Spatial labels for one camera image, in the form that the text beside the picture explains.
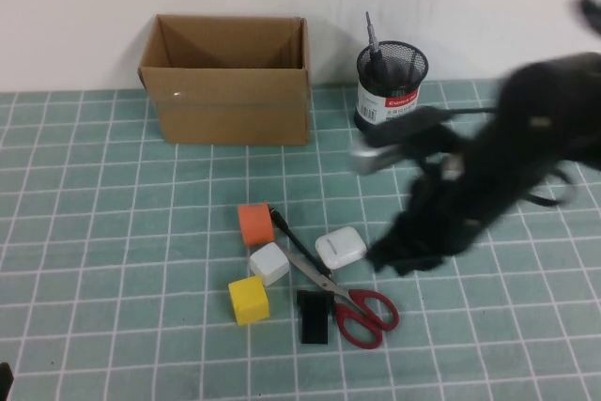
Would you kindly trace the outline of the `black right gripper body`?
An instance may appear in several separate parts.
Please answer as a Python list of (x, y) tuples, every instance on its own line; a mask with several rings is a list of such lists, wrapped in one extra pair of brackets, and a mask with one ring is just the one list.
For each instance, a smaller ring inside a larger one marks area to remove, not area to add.
[(435, 151), (446, 156), (425, 166), (398, 216), (400, 255), (461, 254), (512, 206), (510, 138), (455, 138)]

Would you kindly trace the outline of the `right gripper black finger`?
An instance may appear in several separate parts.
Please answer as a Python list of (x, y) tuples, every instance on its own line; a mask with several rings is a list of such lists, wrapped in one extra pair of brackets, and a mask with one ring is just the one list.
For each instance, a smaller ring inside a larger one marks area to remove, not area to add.
[(408, 247), (406, 237), (407, 234), (402, 227), (393, 225), (370, 245), (366, 258), (375, 272), (390, 268), (396, 273), (412, 273), (422, 269), (422, 261)]
[(435, 270), (444, 263), (445, 259), (440, 255), (401, 254), (394, 259), (393, 268), (400, 277), (405, 277), (413, 272)]

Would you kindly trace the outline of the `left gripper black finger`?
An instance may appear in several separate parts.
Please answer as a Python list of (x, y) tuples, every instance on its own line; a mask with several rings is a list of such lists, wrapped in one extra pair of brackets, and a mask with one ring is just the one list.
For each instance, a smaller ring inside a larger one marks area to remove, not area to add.
[(11, 386), (13, 384), (13, 373), (7, 362), (0, 363), (0, 401), (7, 401)]

